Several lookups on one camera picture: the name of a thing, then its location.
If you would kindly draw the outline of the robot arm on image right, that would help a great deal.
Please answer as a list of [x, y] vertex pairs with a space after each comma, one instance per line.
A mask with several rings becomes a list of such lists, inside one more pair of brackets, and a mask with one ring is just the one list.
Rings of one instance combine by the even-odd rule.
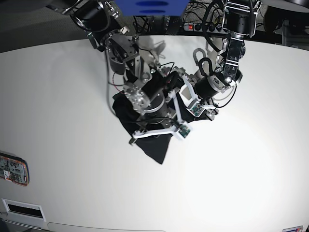
[[[222, 38], [222, 48], [218, 48], [210, 38], [207, 21], [214, 6], [223, 12], [222, 29], [227, 34]], [[208, 45], [217, 53], [215, 62], [203, 57], [198, 63], [201, 79], [193, 85], [197, 99], [188, 106], [188, 111], [195, 117], [205, 117], [214, 120], [221, 108], [214, 102], [214, 96], [226, 90], [236, 89], [242, 79], [239, 70], [239, 60], [245, 54], [244, 37], [253, 37], [256, 30], [259, 0], [214, 0], [205, 11], [201, 23], [203, 36]]]

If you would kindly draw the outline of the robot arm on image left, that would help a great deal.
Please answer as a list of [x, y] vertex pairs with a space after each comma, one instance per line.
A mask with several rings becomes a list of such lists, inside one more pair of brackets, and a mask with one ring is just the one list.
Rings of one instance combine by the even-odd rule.
[[80, 8], [78, 4], [75, 1], [64, 13], [88, 32], [95, 49], [105, 48], [107, 70], [124, 79], [114, 102], [123, 101], [125, 109], [113, 109], [112, 113], [125, 127], [133, 127], [133, 140], [163, 135], [180, 138], [183, 120], [176, 96], [179, 75], [165, 74], [154, 63], [146, 62], [140, 54], [138, 38], [128, 39], [123, 29], [112, 30], [97, 42], [94, 35], [107, 30], [118, 13], [108, 1], [89, 0]]

